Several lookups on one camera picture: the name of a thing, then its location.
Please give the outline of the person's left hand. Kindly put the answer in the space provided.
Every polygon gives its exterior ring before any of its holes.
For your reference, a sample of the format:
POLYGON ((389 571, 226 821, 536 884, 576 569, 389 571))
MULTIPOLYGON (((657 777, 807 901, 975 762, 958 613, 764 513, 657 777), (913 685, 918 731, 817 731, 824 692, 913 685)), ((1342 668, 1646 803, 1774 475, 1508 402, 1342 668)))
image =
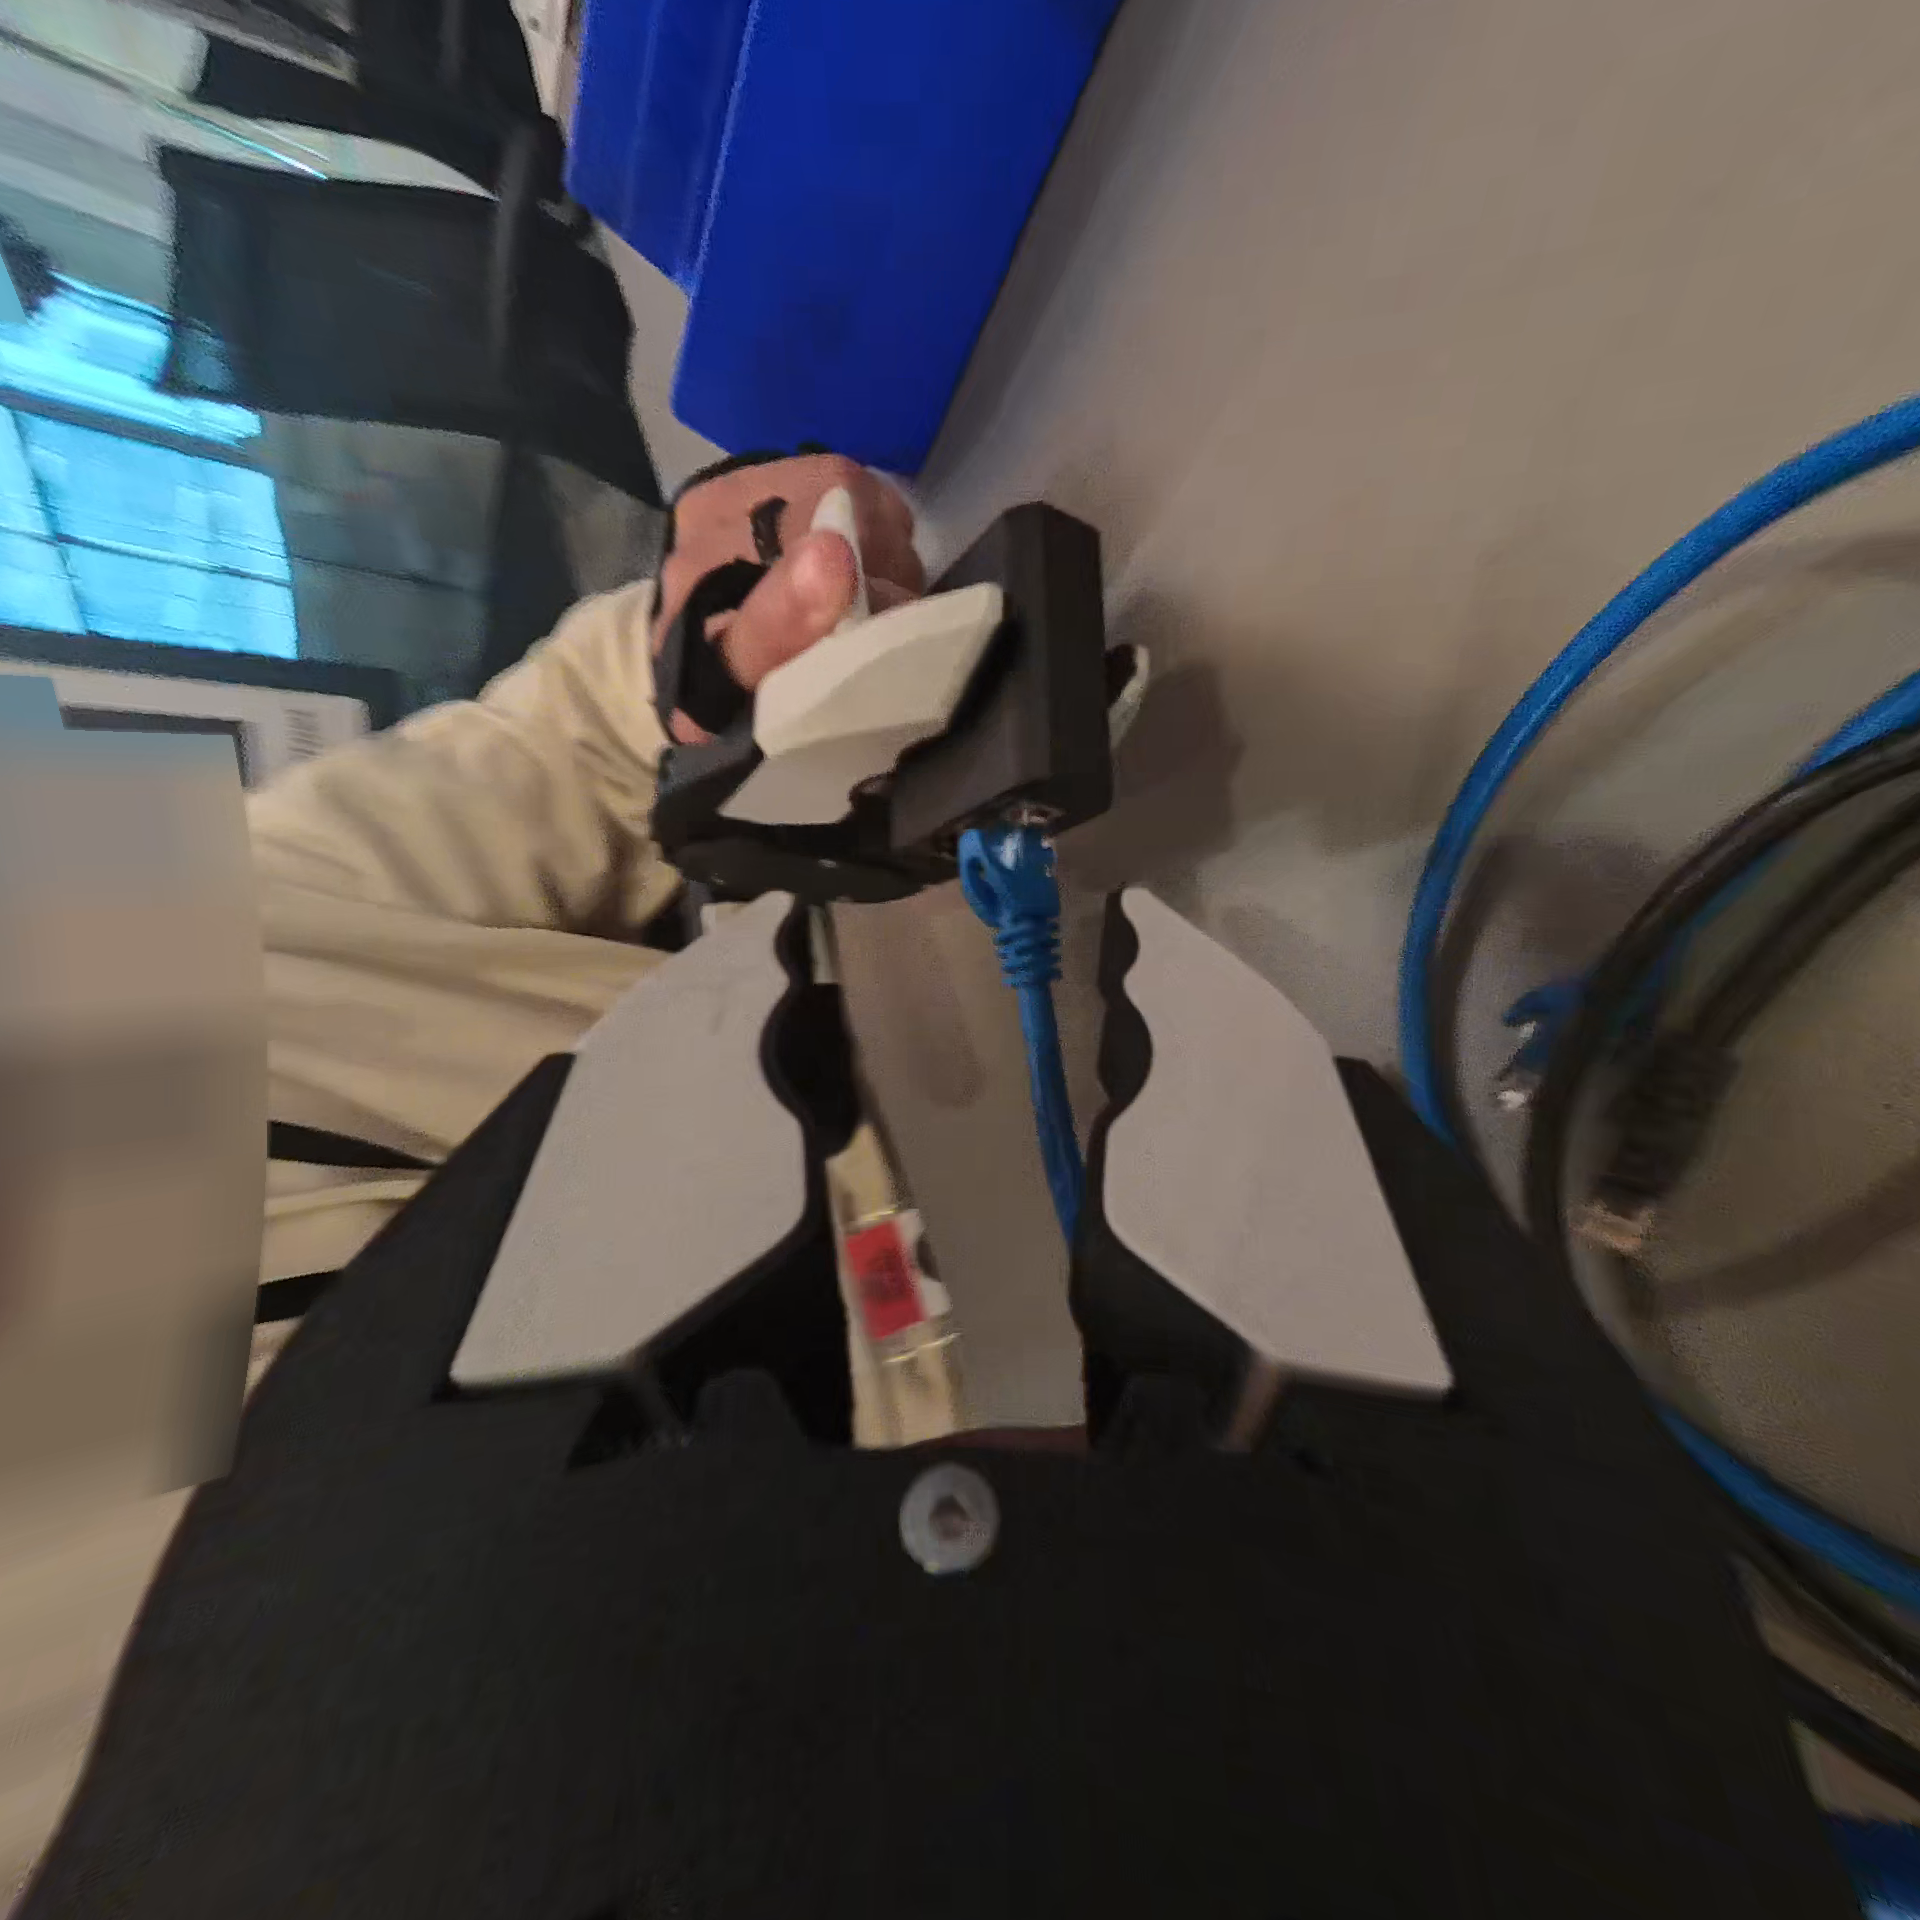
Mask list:
POLYGON ((655 714, 678 746, 727 731, 776 668, 826 638, 856 602, 873 613, 926 590, 913 514, 874 473, 804 446, 694 473, 666 514, 649 622, 655 714))

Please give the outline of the person's left forearm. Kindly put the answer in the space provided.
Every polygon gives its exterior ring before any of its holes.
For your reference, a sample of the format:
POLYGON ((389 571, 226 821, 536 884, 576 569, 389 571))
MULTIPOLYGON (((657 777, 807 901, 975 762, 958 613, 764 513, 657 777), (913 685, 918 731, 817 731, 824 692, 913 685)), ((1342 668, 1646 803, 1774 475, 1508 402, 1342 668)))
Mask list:
POLYGON ((253 794, 268 954, 593 1001, 655 972, 654 609, 654 581, 586 597, 478 697, 253 794))

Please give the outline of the blue plastic bin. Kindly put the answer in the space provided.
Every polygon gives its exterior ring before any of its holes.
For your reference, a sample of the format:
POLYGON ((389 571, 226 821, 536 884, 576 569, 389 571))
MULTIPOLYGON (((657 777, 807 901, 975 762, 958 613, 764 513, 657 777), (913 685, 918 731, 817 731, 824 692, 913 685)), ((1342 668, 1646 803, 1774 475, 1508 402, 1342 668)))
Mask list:
POLYGON ((916 475, 1118 11, 585 5, 566 191, 686 298, 672 417, 916 475))

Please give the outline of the black ethernet port adapter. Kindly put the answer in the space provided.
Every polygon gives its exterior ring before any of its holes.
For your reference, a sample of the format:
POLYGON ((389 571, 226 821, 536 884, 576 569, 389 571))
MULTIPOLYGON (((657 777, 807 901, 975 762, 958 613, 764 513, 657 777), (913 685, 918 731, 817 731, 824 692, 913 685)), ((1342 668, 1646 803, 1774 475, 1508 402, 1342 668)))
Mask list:
POLYGON ((1018 502, 930 581, 935 591, 972 586, 999 588, 1001 619, 948 729, 897 766, 900 855, 932 855, 1018 805, 1066 831, 1112 803, 1096 531, 1048 502, 1018 502))

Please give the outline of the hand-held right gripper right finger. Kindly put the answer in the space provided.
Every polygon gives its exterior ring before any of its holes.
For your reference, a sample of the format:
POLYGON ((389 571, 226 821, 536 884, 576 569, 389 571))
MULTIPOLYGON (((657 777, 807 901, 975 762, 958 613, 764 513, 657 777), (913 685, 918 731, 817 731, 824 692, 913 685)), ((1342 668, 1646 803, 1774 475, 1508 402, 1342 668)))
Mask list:
POLYGON ((1145 887, 1100 931, 1100 1114, 1073 1228, 1088 1425, 1135 1386, 1247 1449, 1290 1386, 1444 1404, 1453 1370, 1336 1057, 1145 887))

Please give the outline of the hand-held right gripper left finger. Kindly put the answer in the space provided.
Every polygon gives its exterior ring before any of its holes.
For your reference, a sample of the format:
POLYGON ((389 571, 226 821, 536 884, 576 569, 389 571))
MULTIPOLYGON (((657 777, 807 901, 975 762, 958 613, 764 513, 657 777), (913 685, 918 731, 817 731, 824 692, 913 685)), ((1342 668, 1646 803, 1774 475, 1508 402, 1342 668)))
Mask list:
POLYGON ((642 1386, 687 1420, 767 1374, 854 1426, 826 1162, 858 1119, 842 994, 792 895, 727 913, 576 1047, 447 1378, 642 1386))

